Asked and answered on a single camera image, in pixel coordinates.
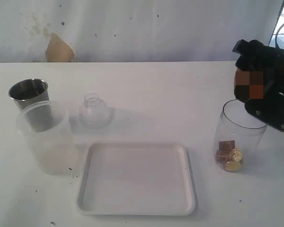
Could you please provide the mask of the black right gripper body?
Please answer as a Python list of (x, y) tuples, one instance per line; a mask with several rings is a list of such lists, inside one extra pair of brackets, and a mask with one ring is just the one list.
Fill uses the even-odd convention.
[(276, 93), (284, 96), (284, 49), (269, 47), (268, 50), (268, 68), (263, 73), (264, 98)]

